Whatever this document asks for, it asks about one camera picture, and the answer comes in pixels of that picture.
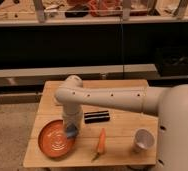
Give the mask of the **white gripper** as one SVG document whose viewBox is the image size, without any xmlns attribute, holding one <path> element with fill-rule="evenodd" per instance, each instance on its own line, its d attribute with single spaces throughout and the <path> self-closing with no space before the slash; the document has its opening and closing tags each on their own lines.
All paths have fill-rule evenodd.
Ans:
<svg viewBox="0 0 188 171">
<path fill-rule="evenodd" d="M 77 112 L 75 114 L 63 113 L 62 118 L 65 127 L 74 125 L 77 129 L 79 129 L 82 121 L 82 115 L 83 115 L 82 112 Z"/>
</svg>

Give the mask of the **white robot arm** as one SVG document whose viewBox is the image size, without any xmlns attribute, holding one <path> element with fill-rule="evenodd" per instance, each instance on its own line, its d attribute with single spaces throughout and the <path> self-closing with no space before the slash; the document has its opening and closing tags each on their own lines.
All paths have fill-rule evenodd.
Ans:
<svg viewBox="0 0 188 171">
<path fill-rule="evenodd" d="M 85 88 L 71 75 L 58 87 L 65 132 L 79 132 L 83 105 L 114 108 L 158 117 L 156 164 L 152 171 L 188 171 L 188 84 L 174 87 Z"/>
</svg>

